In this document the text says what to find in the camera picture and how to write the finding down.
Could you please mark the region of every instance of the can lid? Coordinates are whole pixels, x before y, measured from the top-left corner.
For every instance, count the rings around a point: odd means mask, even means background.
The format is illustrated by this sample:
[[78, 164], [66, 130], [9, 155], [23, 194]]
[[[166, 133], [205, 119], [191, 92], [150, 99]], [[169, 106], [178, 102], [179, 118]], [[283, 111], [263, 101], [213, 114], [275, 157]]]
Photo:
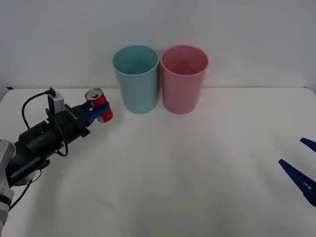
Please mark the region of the can lid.
[[103, 92], [100, 88], [93, 88], [86, 92], [85, 98], [86, 100], [96, 100], [103, 95]]

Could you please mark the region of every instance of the blue clamp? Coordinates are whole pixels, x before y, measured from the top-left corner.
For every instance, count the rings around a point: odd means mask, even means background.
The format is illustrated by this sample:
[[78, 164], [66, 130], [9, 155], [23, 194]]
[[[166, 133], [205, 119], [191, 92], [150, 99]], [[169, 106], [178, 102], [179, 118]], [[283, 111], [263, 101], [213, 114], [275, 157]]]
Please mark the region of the blue clamp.
[[[315, 142], [306, 138], [302, 138], [300, 141], [316, 152]], [[310, 202], [310, 204], [316, 206], [316, 182], [307, 177], [305, 174], [301, 173], [299, 170], [295, 169], [283, 159], [279, 160], [279, 164], [303, 192], [304, 197]]]
[[89, 125], [91, 125], [97, 117], [100, 117], [102, 114], [104, 114], [109, 109], [109, 107], [109, 102], [106, 102], [104, 106], [97, 109], [92, 108], [91, 103], [88, 101], [81, 105], [82, 110], [90, 114], [90, 117], [87, 119], [87, 123]]

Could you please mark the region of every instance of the pink cup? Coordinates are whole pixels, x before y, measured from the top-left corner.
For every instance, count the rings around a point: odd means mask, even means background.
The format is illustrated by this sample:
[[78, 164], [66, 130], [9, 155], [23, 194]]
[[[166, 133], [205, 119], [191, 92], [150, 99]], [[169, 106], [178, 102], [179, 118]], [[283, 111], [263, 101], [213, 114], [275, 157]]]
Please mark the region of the pink cup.
[[162, 54], [162, 98], [167, 110], [178, 115], [194, 110], [207, 65], [207, 55], [190, 45], [178, 45]]

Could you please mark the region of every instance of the table surface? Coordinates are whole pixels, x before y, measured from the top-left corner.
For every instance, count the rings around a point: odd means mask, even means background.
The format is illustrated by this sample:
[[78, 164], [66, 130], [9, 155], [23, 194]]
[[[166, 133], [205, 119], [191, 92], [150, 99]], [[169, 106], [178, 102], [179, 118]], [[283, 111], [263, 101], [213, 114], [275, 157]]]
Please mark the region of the table surface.
[[[15, 89], [0, 103], [0, 138], [26, 127], [23, 103], [41, 89]], [[70, 106], [86, 89], [58, 89]], [[104, 90], [113, 119], [69, 145], [10, 212], [3, 237], [314, 237], [316, 209], [278, 164], [316, 179], [316, 97], [305, 88], [205, 88], [196, 109], [126, 110]], [[30, 125], [46, 119], [30, 102]], [[23, 188], [15, 188], [18, 198]]]

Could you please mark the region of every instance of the blue plastic object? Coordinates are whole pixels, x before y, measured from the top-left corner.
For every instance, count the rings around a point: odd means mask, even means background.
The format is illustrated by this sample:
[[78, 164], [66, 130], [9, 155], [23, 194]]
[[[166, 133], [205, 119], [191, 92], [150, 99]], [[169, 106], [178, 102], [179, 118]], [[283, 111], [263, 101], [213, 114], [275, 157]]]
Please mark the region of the blue plastic object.
[[[300, 141], [316, 152], [316, 142], [306, 138], [302, 138]], [[316, 182], [299, 170], [295, 169], [283, 159], [279, 160], [279, 164], [303, 192], [304, 197], [310, 202], [310, 204], [316, 206]]]

